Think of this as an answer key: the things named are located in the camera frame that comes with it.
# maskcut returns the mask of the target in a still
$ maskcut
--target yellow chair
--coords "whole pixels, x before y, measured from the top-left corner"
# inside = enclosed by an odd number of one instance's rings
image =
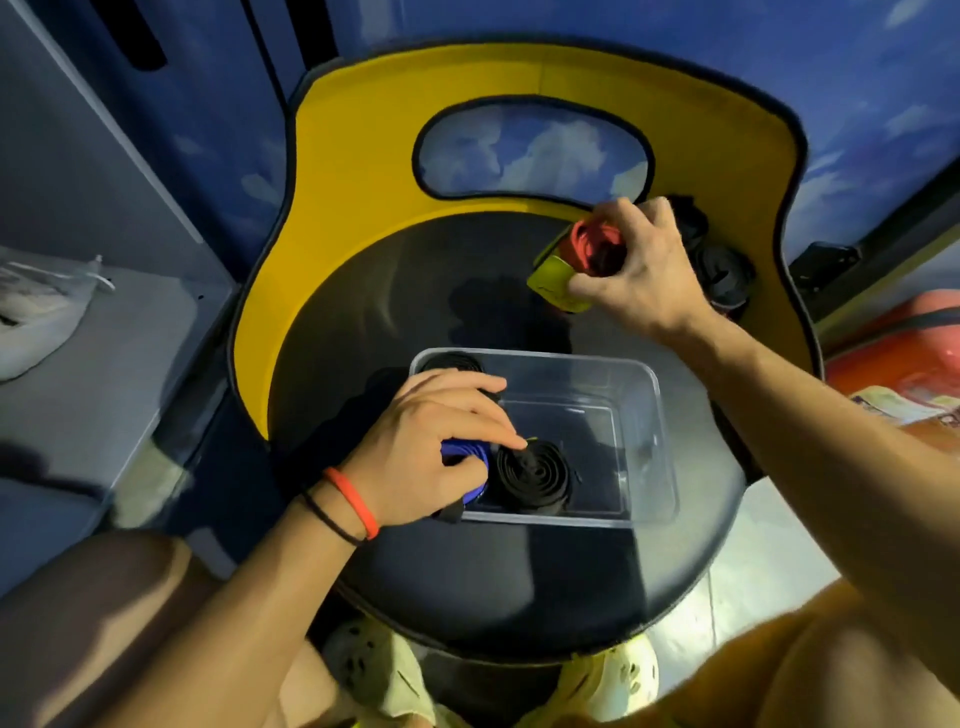
[[[534,198],[443,200],[421,188],[413,153],[431,120],[494,97],[556,100],[642,130],[655,160],[649,195],[693,195],[708,216],[708,239],[754,263],[756,284],[741,326],[821,373],[812,327],[780,252],[805,164],[804,135],[789,109],[740,82],[660,57],[546,43],[440,45],[323,66],[301,85],[288,132],[285,205],[231,336],[233,386],[265,440],[275,428],[271,388],[284,340],[311,295],[353,256],[449,215],[585,215]]]

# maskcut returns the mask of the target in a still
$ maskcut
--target transparent box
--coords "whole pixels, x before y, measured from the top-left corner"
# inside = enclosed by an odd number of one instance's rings
[[[605,356],[446,347],[420,352],[414,374],[440,353],[462,352],[488,374],[507,378],[500,404],[516,431],[557,445],[574,471],[558,515],[518,513],[485,493],[466,521],[633,528],[668,522],[677,511],[673,459],[660,388],[638,361]]]

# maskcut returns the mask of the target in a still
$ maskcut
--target gray shelf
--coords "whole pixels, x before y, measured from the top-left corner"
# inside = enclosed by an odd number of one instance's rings
[[[105,268],[74,335],[0,383],[0,445],[36,482],[109,490],[148,437],[231,288]],[[0,474],[4,464],[0,462]]]

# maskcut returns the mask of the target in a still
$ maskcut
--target finger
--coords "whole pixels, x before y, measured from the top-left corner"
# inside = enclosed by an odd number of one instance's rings
[[[624,233],[628,245],[637,235],[653,227],[650,219],[626,197],[600,203],[593,209],[593,214],[601,220],[616,225],[620,232]]]
[[[595,278],[586,273],[578,273],[566,284],[566,291],[571,296],[587,301],[602,301],[610,288],[610,279]]]
[[[673,216],[673,206],[665,197],[655,197],[640,205],[640,211],[656,227],[664,230],[673,230],[677,227],[677,220]]]
[[[396,390],[394,399],[399,400],[401,397],[405,397],[406,395],[410,394],[418,387],[430,381],[430,379],[435,379],[438,376],[445,374],[447,372],[456,372],[456,371],[457,371],[456,369],[428,369],[426,372],[419,372],[418,374],[410,376],[407,378],[405,382],[403,382],[403,384],[400,385],[400,388]]]
[[[479,488],[487,481],[488,476],[487,466],[476,455],[468,455],[456,465],[444,467],[440,476],[444,503],[452,503]]]
[[[426,380],[416,388],[417,394],[438,392],[442,389],[484,389],[488,392],[502,392],[507,388],[507,380],[502,376],[487,375],[483,372],[461,372],[456,369],[444,370],[441,376]]]
[[[443,389],[439,392],[429,392],[425,394],[417,392],[415,397],[417,400],[423,398],[424,400],[434,401],[447,407],[456,407],[465,412],[475,412],[479,415],[489,417],[491,420],[497,420],[505,427],[508,427],[511,432],[516,432],[516,428],[513,423],[510,422],[510,418],[507,416],[503,407],[489,397],[480,394],[479,390],[469,387]]]
[[[512,449],[527,447],[527,441],[517,435],[512,427],[486,415],[447,407],[437,402],[426,402],[420,412],[423,426],[440,440],[456,438],[497,443]]]

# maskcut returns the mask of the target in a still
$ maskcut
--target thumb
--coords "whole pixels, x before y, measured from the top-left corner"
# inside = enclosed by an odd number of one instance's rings
[[[604,297],[609,282],[607,279],[594,278],[586,273],[578,273],[566,284],[566,292],[578,299],[600,301]]]
[[[476,455],[468,455],[456,465],[444,466],[440,487],[444,491],[444,503],[452,503],[458,498],[479,488],[487,480],[487,466]]]

